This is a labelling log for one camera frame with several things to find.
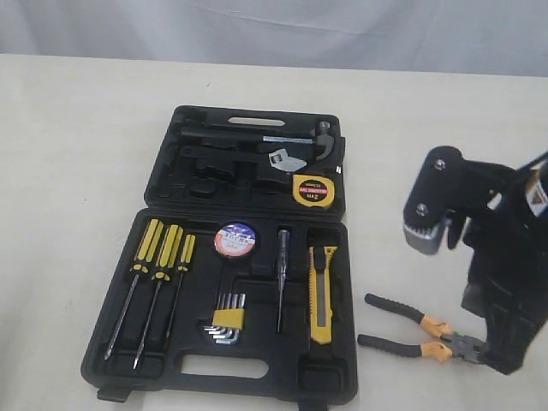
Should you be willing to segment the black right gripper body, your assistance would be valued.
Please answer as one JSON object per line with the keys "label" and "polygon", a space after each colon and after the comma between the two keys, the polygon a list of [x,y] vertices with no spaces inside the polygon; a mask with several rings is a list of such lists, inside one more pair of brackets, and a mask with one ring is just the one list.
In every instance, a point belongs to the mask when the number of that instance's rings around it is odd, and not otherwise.
{"label": "black right gripper body", "polygon": [[503,200],[468,218],[473,250],[462,307],[483,318],[489,338],[534,338],[547,321],[547,210]]}

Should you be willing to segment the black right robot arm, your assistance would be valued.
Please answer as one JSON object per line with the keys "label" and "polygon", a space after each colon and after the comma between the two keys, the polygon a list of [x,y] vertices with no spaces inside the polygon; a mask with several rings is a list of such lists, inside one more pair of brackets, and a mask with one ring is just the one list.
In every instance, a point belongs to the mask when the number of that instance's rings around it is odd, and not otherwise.
{"label": "black right robot arm", "polygon": [[547,321],[547,166],[517,171],[463,241],[474,252],[462,308],[485,321],[481,360],[509,375]]}

